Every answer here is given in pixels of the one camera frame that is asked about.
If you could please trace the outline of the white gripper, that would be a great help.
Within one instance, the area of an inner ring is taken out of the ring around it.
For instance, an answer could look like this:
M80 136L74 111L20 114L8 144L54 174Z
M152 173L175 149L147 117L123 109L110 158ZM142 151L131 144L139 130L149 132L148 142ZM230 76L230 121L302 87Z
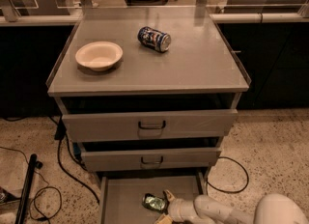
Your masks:
M190 222L191 224L198 224L200 222L200 217L195 210L194 202L192 200L176 198L168 189L165 189L163 194L169 202L168 214L170 216L163 213L154 224L173 224L173 221Z

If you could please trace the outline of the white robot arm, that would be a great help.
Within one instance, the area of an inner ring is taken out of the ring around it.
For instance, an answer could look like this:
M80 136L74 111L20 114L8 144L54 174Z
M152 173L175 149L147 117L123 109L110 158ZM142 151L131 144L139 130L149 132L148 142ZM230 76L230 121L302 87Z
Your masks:
M265 195L253 214L226 206L202 194L192 201L175 197L164 191L169 202L167 214L163 213L154 224L309 224L301 208L281 194Z

